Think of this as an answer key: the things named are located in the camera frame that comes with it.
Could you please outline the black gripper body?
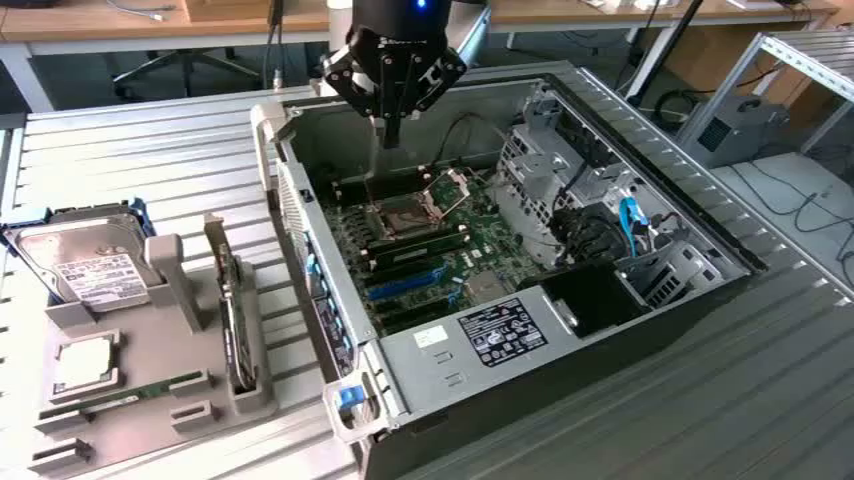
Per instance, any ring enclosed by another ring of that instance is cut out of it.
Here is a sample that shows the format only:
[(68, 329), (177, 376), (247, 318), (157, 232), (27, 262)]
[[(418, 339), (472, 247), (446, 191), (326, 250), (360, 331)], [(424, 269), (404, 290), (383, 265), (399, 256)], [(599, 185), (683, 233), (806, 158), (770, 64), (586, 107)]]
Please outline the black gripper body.
[(451, 5), (435, 0), (355, 0), (347, 45), (355, 49), (384, 38), (443, 52)]

